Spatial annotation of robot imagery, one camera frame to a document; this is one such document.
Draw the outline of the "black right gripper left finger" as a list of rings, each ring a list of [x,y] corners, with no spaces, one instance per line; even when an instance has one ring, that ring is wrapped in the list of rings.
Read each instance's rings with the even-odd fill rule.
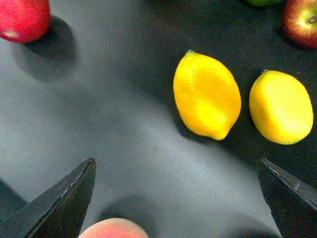
[[[2,238],[76,238],[91,202],[96,177],[93,158],[1,222]]]

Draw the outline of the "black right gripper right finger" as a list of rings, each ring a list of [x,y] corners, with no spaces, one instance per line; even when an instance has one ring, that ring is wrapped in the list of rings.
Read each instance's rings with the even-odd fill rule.
[[[317,190],[267,159],[257,165],[265,202],[283,238],[317,236]]]

